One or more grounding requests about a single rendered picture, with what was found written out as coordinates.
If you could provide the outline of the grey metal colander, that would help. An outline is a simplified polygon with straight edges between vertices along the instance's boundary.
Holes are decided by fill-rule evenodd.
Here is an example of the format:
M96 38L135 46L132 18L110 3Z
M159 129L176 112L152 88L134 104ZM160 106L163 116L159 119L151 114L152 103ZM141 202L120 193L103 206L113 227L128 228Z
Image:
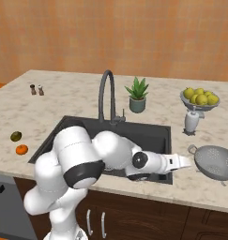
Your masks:
M228 181L228 149L217 145L196 147L191 144L188 152L193 154L198 170L205 176L220 181Z

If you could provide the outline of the green kiwi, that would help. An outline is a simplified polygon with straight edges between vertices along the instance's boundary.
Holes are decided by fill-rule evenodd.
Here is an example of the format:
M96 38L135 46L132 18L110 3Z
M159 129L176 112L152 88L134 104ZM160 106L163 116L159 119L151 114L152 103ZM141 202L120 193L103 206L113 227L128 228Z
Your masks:
M11 136L10 139L13 142L17 142L20 138L22 137L22 133L20 131L14 131Z

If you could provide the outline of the dark sink basin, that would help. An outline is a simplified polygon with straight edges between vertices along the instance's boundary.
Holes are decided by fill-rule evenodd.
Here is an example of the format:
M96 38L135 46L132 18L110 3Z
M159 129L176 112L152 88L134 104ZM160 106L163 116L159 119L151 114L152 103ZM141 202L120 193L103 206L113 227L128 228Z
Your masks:
M165 180L173 166L171 129L65 116L30 161L46 189L89 188L106 172Z

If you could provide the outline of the grey dishwasher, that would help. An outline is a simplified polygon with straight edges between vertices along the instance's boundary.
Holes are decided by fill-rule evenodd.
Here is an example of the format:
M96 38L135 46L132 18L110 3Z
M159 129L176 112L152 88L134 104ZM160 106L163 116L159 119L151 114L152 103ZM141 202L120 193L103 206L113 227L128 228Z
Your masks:
M0 175L0 237L7 240L37 240L14 179Z

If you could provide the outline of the dark wood cupboard door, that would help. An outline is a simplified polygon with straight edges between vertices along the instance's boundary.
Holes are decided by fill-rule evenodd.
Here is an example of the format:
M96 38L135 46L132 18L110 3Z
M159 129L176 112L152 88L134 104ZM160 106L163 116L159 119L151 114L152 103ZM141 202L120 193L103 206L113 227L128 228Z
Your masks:
M228 240L228 213L191 207L181 240Z
M19 177L15 177L14 181L17 185L17 188L20 192L22 199L28 190L33 188L36 185L34 180L23 179ZM30 221L32 223L33 229L37 236L38 240L43 240L46 234L51 230L50 220L47 214L31 216L29 215Z
M86 232L88 209L93 230L90 240L181 240L190 210L173 203L89 190L76 210L79 224ZM105 212L105 239L101 235L102 212Z

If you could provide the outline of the orange fruit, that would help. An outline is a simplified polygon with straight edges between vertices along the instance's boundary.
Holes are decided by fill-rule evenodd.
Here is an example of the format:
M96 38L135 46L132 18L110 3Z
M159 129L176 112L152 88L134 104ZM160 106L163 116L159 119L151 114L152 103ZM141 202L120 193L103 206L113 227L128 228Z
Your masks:
M25 155L28 152L28 147L25 144L20 144L16 147L17 155Z

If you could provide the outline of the grey bowl of lemons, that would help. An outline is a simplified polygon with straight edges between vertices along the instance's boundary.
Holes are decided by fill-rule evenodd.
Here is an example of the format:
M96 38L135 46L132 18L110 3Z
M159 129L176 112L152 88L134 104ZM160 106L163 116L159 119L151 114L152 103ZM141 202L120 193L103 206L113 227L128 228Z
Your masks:
M209 112L220 104L220 98L203 88L193 89L187 87L180 93L180 99L187 110L196 111L201 118L205 118L205 112Z

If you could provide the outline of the potted green plant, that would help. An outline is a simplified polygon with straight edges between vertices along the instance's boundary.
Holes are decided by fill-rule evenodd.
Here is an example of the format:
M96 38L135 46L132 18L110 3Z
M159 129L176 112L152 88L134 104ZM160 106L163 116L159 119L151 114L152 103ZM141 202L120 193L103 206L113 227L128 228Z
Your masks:
M129 109L133 113L142 113L145 109L146 95L148 84L145 83L145 79L141 81L134 77L131 87L126 86L126 90L129 92Z

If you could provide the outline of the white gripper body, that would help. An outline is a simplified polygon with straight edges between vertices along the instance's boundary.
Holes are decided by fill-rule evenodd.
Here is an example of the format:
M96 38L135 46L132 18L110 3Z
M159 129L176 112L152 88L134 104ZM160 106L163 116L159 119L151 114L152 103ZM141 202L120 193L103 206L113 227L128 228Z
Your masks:
M191 166L191 161L187 157L180 156L178 154L174 154L173 156L173 169L183 169Z

